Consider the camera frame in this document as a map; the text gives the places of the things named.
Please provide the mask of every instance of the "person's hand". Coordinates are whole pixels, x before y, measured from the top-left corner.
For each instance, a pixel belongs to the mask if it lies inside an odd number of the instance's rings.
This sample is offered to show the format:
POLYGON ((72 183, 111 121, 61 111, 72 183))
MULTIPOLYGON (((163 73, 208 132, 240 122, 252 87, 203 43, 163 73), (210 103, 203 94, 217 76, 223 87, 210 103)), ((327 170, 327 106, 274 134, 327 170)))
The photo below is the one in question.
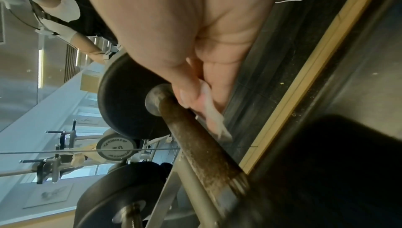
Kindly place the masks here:
POLYGON ((222 111, 274 2, 91 1, 131 57, 170 81, 182 105, 201 112, 198 79, 210 85, 215 106, 222 111))

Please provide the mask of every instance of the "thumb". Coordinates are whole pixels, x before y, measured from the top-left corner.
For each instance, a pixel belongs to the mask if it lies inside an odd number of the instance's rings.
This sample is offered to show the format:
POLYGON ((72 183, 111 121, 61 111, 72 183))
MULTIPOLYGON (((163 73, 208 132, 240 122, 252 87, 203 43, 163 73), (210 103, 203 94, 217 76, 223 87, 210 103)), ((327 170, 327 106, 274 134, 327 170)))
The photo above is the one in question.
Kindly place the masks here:
MULTIPOLYGON (((150 68, 150 70, 172 83, 175 90, 180 90, 182 95, 186 96, 186 103, 190 104, 199 97, 200 80, 186 61, 176 66, 155 67, 150 68)), ((176 92, 175 95, 179 102, 182 101, 180 94, 178 95, 176 92)))

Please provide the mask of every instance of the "wipe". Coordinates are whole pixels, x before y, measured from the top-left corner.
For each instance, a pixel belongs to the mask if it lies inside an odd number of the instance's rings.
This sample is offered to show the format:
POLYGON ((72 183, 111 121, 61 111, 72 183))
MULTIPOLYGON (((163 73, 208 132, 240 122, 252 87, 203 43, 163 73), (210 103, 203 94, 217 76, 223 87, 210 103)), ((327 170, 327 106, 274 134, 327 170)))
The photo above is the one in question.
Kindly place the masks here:
MULTIPOLYGON (((212 99, 211 88, 208 83, 203 80, 201 82, 201 92, 198 97, 198 105, 202 106, 201 110, 203 115, 205 116, 208 128, 218 136, 218 139, 232 140, 232 136, 229 131, 226 129, 223 121, 223 115, 215 108, 214 101, 212 99)), ((185 96, 182 91, 180 91, 180 97, 182 99, 181 105, 185 108, 188 108, 189 105, 186 104, 185 96)))

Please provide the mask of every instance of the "weight plate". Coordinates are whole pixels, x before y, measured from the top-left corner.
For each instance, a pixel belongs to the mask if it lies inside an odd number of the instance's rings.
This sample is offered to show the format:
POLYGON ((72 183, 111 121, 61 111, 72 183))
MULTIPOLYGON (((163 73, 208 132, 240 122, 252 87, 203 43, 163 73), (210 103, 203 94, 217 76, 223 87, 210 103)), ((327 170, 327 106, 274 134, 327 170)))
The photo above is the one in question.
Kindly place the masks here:
POLYGON ((98 90, 102 118, 116 132, 131 139, 155 139, 170 134, 161 117, 145 108, 145 97, 155 86, 168 83, 124 54, 105 71, 98 90))
POLYGON ((74 228, 120 228, 112 219, 123 207, 145 202, 141 211, 149 216, 165 184, 163 169, 152 162, 132 163, 105 175, 80 197, 74 218, 74 228))
MULTIPOLYGON (((111 135, 107 135, 99 140, 96 145, 97 150, 119 150, 119 149, 133 149, 139 148, 137 143, 130 138, 122 136, 118 133, 113 133, 111 135)), ((137 150, 124 150, 124 151, 99 151, 98 154, 104 159, 111 161, 120 161, 123 159, 128 159, 132 157, 135 153, 138 153, 137 150)))

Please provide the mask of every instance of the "fluorescent light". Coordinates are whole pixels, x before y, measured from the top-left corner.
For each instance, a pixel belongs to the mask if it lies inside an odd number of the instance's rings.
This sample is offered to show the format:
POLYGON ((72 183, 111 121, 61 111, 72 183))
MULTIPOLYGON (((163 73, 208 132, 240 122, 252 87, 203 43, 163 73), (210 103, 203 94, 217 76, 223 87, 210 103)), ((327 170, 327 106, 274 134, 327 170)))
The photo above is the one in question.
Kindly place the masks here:
POLYGON ((38 52, 38 88, 43 87, 43 50, 38 52))
POLYGON ((77 49, 77 56, 75 57, 75 66, 78 66, 78 58, 80 57, 80 50, 77 49))

